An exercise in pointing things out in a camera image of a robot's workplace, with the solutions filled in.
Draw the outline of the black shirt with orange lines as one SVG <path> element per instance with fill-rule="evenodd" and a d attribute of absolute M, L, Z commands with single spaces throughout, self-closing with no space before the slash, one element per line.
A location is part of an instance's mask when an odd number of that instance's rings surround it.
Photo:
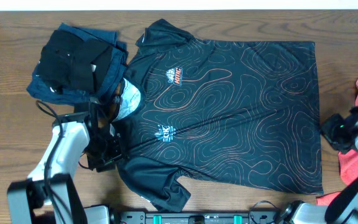
<path fill-rule="evenodd" d="M 198 39 L 160 19 L 137 40 L 114 127 L 129 189 L 180 212 L 179 178 L 323 193 L 312 41 Z"/>

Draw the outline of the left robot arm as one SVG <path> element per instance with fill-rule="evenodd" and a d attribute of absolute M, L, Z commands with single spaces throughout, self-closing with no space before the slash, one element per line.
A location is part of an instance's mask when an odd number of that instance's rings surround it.
<path fill-rule="evenodd" d="M 13 223 L 118 223 L 107 205 L 84 207 L 73 179 L 87 158 L 88 170 L 113 170 L 122 159 L 120 135 L 112 124 L 99 126 L 106 113 L 94 103 L 75 105 L 58 115 L 38 100 L 37 107 L 52 116 L 52 138 L 40 162 L 26 180 L 13 182 L 7 201 Z"/>

